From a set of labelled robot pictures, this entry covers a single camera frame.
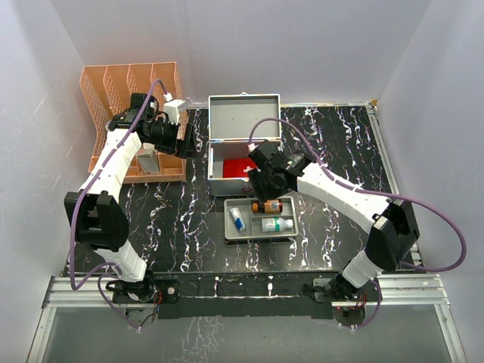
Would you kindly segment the brown bottle orange cap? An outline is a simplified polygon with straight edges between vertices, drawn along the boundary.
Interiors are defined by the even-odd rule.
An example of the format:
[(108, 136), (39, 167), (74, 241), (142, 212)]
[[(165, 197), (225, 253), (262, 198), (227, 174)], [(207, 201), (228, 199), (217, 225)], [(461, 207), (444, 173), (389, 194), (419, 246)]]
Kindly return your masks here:
[(281, 200), (267, 200), (265, 202), (252, 203), (253, 213), (278, 214), (282, 213), (283, 203)]

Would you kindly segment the clear bottle white cap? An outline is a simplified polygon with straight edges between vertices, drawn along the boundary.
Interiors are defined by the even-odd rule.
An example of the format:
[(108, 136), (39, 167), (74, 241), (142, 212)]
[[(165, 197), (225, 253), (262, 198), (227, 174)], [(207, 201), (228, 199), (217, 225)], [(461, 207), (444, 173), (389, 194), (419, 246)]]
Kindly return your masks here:
[(263, 233), (282, 232), (293, 228), (292, 219), (283, 219), (280, 217), (266, 218), (261, 220)]

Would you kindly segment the red first aid pouch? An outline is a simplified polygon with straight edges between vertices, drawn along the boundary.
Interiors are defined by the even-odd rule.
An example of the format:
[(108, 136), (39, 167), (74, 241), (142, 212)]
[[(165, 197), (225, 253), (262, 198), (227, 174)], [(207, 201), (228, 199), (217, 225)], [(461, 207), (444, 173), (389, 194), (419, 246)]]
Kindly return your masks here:
[(249, 158), (226, 159), (223, 161), (223, 178), (246, 178), (251, 169), (255, 169), (256, 164)]

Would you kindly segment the grey plastic tray insert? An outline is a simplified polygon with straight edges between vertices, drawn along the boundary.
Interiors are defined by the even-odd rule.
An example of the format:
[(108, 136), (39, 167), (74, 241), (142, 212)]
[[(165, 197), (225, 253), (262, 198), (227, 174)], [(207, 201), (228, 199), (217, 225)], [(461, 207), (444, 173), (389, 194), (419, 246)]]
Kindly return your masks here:
[(292, 197), (280, 197), (280, 211), (267, 214), (253, 211), (254, 198), (224, 201), (224, 232), (227, 242), (242, 240), (288, 240), (299, 233)]

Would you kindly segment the white blue tube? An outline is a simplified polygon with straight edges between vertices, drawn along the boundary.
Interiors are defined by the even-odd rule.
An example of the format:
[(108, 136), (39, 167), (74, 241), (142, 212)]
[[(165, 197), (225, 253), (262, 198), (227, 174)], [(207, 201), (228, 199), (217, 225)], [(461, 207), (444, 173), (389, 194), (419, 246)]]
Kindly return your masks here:
[(236, 229), (239, 232), (246, 231), (247, 226), (245, 224), (244, 218), (243, 218), (239, 208), (238, 207), (232, 207), (232, 208), (230, 208), (229, 213), (230, 213), (230, 215), (231, 215), (231, 217), (234, 221), (234, 225), (235, 225)]

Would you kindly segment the silver metal medicine case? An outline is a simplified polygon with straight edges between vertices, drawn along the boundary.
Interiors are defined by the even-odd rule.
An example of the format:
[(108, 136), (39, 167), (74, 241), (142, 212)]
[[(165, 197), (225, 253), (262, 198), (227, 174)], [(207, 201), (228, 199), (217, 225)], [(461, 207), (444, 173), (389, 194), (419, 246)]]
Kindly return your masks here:
[(271, 121), (252, 128), (264, 118), (281, 117), (279, 94), (211, 95), (208, 97), (209, 141), (207, 182), (211, 195), (216, 197), (250, 196), (253, 187), (243, 172), (237, 177), (224, 175), (228, 160), (247, 158), (251, 142), (270, 141), (280, 147), (281, 126)]

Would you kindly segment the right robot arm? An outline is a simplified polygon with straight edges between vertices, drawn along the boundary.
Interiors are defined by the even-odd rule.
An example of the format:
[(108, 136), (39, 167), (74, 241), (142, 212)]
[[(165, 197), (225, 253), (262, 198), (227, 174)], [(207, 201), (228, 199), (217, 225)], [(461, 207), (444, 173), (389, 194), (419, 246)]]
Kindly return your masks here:
[(248, 177), (261, 201), (275, 200), (290, 191), (314, 197), (350, 218), (368, 235), (365, 248), (322, 287), (319, 296), (353, 300), (365, 284), (385, 271), (395, 271), (420, 236), (413, 206), (406, 200), (361, 194), (356, 185), (325, 174), (311, 154), (284, 154), (270, 141), (250, 144), (248, 157), (255, 168)]

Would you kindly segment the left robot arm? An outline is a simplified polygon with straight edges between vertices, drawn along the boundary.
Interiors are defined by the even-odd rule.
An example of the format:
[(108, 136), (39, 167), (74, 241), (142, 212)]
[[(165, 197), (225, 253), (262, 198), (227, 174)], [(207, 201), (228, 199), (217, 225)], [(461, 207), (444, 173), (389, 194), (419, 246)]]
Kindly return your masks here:
[(129, 107), (107, 123), (105, 145), (90, 176), (64, 198), (71, 245), (83, 244), (101, 256), (118, 278), (112, 290), (141, 302), (154, 297), (156, 283), (129, 242), (129, 221), (119, 206), (123, 181), (144, 144), (182, 159), (196, 154), (193, 126), (180, 121), (185, 101), (163, 97), (160, 104), (152, 95), (132, 94)]

